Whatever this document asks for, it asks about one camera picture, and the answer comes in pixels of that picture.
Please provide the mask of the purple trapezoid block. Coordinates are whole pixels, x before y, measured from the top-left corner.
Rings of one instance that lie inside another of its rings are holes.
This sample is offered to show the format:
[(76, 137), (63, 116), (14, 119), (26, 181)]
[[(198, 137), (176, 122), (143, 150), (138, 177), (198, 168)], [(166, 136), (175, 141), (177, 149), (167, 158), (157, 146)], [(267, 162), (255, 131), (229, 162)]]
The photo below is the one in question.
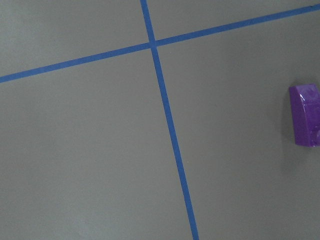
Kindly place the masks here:
[(320, 145), (320, 91), (313, 83), (289, 87), (295, 144)]

